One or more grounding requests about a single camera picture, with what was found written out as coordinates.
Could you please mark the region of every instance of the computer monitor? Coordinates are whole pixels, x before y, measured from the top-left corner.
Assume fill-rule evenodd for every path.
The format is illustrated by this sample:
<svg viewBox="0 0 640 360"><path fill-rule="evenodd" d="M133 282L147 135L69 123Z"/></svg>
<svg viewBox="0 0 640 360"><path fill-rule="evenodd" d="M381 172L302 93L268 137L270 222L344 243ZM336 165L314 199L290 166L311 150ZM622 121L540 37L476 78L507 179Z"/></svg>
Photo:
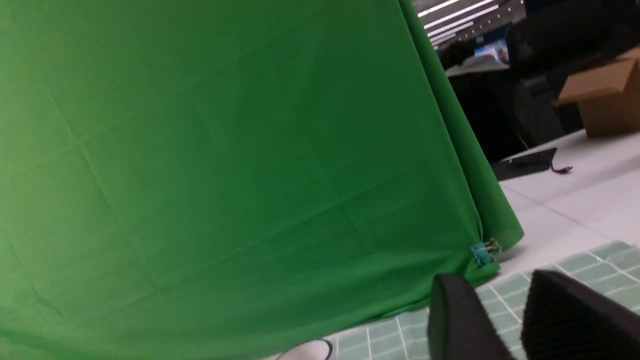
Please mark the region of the computer monitor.
<svg viewBox="0 0 640 360"><path fill-rule="evenodd" d="M507 50L507 42L504 39L477 48L475 55L491 55L497 61L509 65L509 51Z"/></svg>

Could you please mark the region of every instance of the cardboard box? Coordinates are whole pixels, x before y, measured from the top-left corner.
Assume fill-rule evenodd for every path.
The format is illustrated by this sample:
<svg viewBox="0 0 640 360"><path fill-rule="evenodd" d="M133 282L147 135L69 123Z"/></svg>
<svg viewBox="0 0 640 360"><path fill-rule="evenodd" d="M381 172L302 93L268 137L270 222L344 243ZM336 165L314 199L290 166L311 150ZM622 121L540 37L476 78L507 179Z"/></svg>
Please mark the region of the cardboard box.
<svg viewBox="0 0 640 360"><path fill-rule="evenodd" d="M577 102L590 138L640 131L640 47L569 76L557 104Z"/></svg>

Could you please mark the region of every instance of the ceiling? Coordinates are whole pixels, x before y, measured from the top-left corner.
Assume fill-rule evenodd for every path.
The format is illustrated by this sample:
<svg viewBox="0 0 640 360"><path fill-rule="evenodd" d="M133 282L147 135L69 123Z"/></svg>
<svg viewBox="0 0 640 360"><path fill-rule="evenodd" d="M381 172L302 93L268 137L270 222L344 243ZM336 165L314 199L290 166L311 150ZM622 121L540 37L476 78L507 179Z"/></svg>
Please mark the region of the ceiling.
<svg viewBox="0 0 640 360"><path fill-rule="evenodd" d="M413 0L413 5L431 43L440 49L525 17L524 0Z"/></svg>

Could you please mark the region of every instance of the cutting mat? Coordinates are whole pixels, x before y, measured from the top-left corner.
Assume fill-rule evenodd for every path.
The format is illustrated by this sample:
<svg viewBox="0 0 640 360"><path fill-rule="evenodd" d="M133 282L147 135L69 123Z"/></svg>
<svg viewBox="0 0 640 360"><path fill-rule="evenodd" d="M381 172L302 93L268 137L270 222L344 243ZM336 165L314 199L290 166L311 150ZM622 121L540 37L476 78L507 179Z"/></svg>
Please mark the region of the cutting mat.
<svg viewBox="0 0 640 360"><path fill-rule="evenodd" d="M545 268L564 272L640 313L640 249L636 247L615 241ZM530 279L531 272L523 272L477 289L498 333L517 359L526 358L520 330ZM328 339L339 360L427 360L428 314L428 308L407 312Z"/></svg>

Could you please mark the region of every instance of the ceiling light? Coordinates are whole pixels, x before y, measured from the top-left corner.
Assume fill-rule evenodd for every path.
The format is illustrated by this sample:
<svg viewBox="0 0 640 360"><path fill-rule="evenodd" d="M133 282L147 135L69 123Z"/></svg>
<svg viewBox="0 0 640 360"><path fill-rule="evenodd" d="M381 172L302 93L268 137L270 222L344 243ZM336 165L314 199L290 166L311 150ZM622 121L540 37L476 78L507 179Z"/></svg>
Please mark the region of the ceiling light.
<svg viewBox="0 0 640 360"><path fill-rule="evenodd" d="M445 2L444 2L444 3L442 3L442 4L438 4L438 5L436 5L436 6L432 7L432 8L429 8L429 9L427 9L427 10L424 10L423 12L419 12L419 13L418 13L418 17L423 17L423 16L427 15L428 13L432 13L432 12L434 12L434 11L436 11L436 10L440 10L440 9L442 9L442 8L443 8L443 7L445 7L445 6L449 6L449 5L453 4L453 3L457 3L458 1L459 1L459 0L449 0L449 1L445 1Z"/></svg>
<svg viewBox="0 0 640 360"><path fill-rule="evenodd" d="M484 9L481 12L477 12L477 13L475 13L473 15L469 15L468 17L465 17L464 19L460 19L460 20L458 20L456 22L452 22L452 23L450 23L448 25L445 25L445 26L443 26L441 28L433 30L432 32L428 33L427 36L428 37L432 37L435 34L439 34L439 33L443 32L443 31L447 31L448 29L451 29L451 28L453 28L455 26L458 26L460 24L464 24L469 20L475 19L476 17L482 16L482 15L484 15L486 13L490 13L490 12L496 10L497 8L498 8L498 5L492 6L492 7L488 8L488 9Z"/></svg>
<svg viewBox="0 0 640 360"><path fill-rule="evenodd" d="M441 38L440 40L434 42L432 45L433 46L440 45L440 44L442 44L443 42L445 42L447 40L453 39L454 37L456 37L456 34L451 34L448 37Z"/></svg>
<svg viewBox="0 0 640 360"><path fill-rule="evenodd" d="M455 18L456 16L459 16L459 15L464 14L465 12L469 12L469 11L471 11L471 10L473 10L473 9L477 9L477 8L479 8L480 6L486 5L486 4L488 4L488 3L492 2L492 1L495 1L495 0L484 0L484 1L481 1L481 2L479 2L479 3L477 3L477 4L473 4L473 5L469 6L468 8L464 8L464 9L462 9L462 10L458 11L458 12L454 12L454 13L452 13L452 14L450 14L450 15L447 15L447 16L445 16L445 17L441 18L441 19L438 19L438 20L436 20L436 21L434 21L434 22L430 22L429 24L426 24L426 25L424 26L424 28L425 28L425 29L432 28L433 26L436 26L436 25L438 25L438 24L441 24L441 23L443 23L443 22L445 22L445 21L447 21L447 20L453 19L453 18Z"/></svg>
<svg viewBox="0 0 640 360"><path fill-rule="evenodd" d="M464 25L460 25L460 26L458 26L458 27L457 27L457 28L455 28L455 29L451 29L451 30L447 31L446 33L442 33L442 34L439 34L439 35L437 35L437 36L435 36L435 37L433 37L433 38L430 38L429 40L430 40L430 41L432 41L432 42L434 42L434 41L438 41L438 40L440 40L440 39L441 39L441 38L443 38L443 37L448 37L449 35L454 34L454 33L457 33L458 31L460 31L460 30L462 30L462 29L466 29L466 28L468 28L469 26L471 26L471 25L473 25L473 24L474 24L473 22L468 22L468 23L466 23L466 24L464 24Z"/></svg>

